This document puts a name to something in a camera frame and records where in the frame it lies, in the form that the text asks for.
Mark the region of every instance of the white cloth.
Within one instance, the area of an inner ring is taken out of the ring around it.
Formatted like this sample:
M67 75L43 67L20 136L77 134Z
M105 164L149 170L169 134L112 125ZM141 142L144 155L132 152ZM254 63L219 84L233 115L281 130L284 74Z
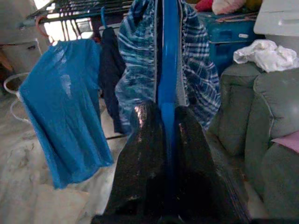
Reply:
M235 51L234 61L238 64L255 62L266 72L299 67L299 58L294 50L277 46L270 40L255 40L250 46Z

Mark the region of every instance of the pink cloth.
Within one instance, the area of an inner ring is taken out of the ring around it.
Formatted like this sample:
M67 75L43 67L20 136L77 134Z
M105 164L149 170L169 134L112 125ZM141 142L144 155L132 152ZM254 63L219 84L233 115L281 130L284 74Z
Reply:
M296 153L299 153L299 131L289 134L285 137L273 139L272 141L288 147L294 150Z
M195 8L199 12L211 11L212 4L213 4L213 0L201 0L196 4Z

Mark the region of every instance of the green sofa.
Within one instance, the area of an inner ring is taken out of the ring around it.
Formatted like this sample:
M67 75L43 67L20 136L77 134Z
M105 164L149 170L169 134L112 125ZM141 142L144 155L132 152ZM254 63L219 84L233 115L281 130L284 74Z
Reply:
M210 128L271 217L299 218L299 154L272 139L299 130L299 69L265 73L233 64L221 76L222 106Z

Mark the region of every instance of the clothes hanger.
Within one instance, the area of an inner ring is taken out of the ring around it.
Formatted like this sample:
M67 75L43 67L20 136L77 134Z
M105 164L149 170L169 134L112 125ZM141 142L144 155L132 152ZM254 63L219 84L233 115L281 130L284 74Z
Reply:
M108 26L107 26L107 24L106 24L106 22L105 22L105 6L103 6L103 7L101 8L101 20L102 20L102 24L103 24L103 26L105 27L105 29L107 29Z
M163 0L162 74L158 87L158 105L161 110L166 138L166 175L168 177L168 210L173 210L175 198L175 131L174 111L178 75L179 7L177 0Z

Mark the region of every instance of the sofa cushion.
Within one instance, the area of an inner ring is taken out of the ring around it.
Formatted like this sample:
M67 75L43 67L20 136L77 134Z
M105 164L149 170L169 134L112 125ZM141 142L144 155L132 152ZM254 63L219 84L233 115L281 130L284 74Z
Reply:
M299 155L279 144L267 151L262 162L264 204L271 217L299 217Z
M253 63L233 64L222 74L218 137L231 155L244 152L254 80L260 74Z
M272 138L299 130L299 69L261 75L255 80L254 91L264 99L274 118Z

